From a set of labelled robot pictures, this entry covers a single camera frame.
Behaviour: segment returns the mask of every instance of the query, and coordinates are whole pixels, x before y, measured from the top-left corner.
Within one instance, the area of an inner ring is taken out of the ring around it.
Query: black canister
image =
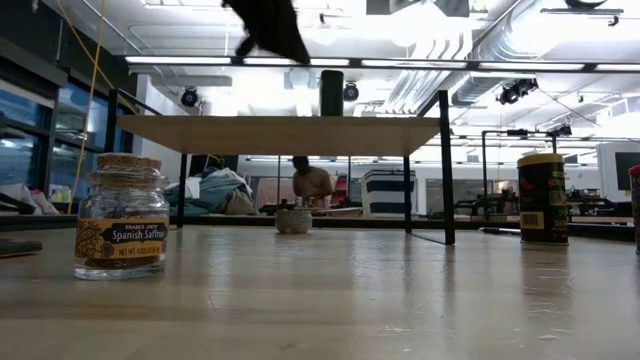
[[[640,255],[640,165],[629,169],[631,177],[631,205],[635,225],[636,254]]]
[[[568,245],[564,161],[558,154],[518,160],[522,242]]]

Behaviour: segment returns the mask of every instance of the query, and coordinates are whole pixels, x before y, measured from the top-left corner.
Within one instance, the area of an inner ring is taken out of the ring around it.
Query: shelf
[[[118,127],[183,154],[408,156],[434,118],[124,115]]]

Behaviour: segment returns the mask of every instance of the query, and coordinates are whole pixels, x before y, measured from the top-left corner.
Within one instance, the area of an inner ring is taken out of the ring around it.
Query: trader joe's label
[[[165,252],[169,219],[78,219],[76,257],[130,259]]]

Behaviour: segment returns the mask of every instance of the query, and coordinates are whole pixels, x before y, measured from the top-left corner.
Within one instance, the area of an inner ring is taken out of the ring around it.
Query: glass jar
[[[162,163],[130,154],[98,155],[80,202],[74,275],[87,280],[140,277],[164,270],[169,184]]]

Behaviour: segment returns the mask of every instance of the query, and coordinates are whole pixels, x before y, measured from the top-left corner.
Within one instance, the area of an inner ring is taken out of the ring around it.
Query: small bowl
[[[276,211],[276,229],[281,234],[306,234],[311,229],[311,212],[307,210]]]

